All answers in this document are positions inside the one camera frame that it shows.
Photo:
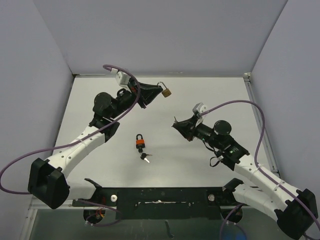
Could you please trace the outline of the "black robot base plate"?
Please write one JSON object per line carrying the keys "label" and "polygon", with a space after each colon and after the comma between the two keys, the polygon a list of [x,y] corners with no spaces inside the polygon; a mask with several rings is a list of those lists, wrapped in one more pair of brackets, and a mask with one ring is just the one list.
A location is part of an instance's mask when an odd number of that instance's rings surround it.
{"label": "black robot base plate", "polygon": [[219,220],[238,205],[222,187],[99,187],[89,199],[73,201],[74,207],[89,203],[115,207],[122,220]]}

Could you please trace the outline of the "long shackle brass padlock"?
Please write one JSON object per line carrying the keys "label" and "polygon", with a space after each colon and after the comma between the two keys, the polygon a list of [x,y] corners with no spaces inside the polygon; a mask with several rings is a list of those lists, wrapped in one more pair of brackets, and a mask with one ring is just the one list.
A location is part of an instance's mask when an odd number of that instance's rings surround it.
{"label": "long shackle brass padlock", "polygon": [[162,95],[163,95],[165,98],[169,97],[169,96],[172,94],[172,92],[170,91],[169,88],[167,88],[167,86],[165,85],[164,82],[159,81],[159,82],[157,83],[157,86],[163,86],[163,90],[162,90],[161,93],[162,93]]}

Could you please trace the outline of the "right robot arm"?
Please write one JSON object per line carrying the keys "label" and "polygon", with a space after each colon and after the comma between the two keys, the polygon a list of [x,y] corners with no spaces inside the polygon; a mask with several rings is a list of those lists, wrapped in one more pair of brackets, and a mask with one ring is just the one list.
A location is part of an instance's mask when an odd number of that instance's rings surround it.
{"label": "right robot arm", "polygon": [[318,219],[315,194],[309,189],[294,187],[259,163],[230,135],[232,127],[225,120],[218,120],[213,127],[203,124],[196,115],[175,121],[176,129],[186,140],[197,138],[216,149],[216,156],[232,171],[248,179],[259,190],[245,187],[242,183],[222,192],[223,200],[230,205],[249,205],[276,221],[288,237],[298,240]]}

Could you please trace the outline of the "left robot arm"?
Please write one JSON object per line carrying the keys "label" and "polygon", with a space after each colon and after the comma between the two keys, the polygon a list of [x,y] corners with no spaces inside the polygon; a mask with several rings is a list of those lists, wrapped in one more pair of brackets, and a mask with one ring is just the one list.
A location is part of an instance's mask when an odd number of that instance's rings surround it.
{"label": "left robot arm", "polygon": [[67,178],[72,170],[92,151],[110,140],[120,124],[113,123],[120,114],[132,109],[134,103],[144,109],[163,88],[156,84],[135,83],[120,89],[116,97],[100,92],[94,98],[93,119],[84,131],[66,148],[45,160],[37,158],[29,173],[27,190],[51,209],[57,209],[66,200],[84,199],[95,206],[100,203],[100,186],[89,178],[71,182]]}

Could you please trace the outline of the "black headed key bunch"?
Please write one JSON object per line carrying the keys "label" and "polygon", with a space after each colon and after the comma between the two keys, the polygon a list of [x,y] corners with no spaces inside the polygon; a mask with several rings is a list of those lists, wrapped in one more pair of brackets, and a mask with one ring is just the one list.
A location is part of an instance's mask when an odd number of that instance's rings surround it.
{"label": "black headed key bunch", "polygon": [[147,162],[148,164],[150,163],[148,157],[152,156],[151,154],[145,153],[142,148],[138,149],[138,152],[140,153],[140,159]]}

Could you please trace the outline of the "orange black padlock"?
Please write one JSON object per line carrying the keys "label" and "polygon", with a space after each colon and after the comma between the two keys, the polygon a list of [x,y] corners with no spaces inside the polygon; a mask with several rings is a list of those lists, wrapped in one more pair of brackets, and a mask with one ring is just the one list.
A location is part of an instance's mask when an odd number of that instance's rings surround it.
{"label": "orange black padlock", "polygon": [[136,146],[136,149],[138,150],[144,149],[146,147],[144,137],[140,133],[136,135],[135,146]]}

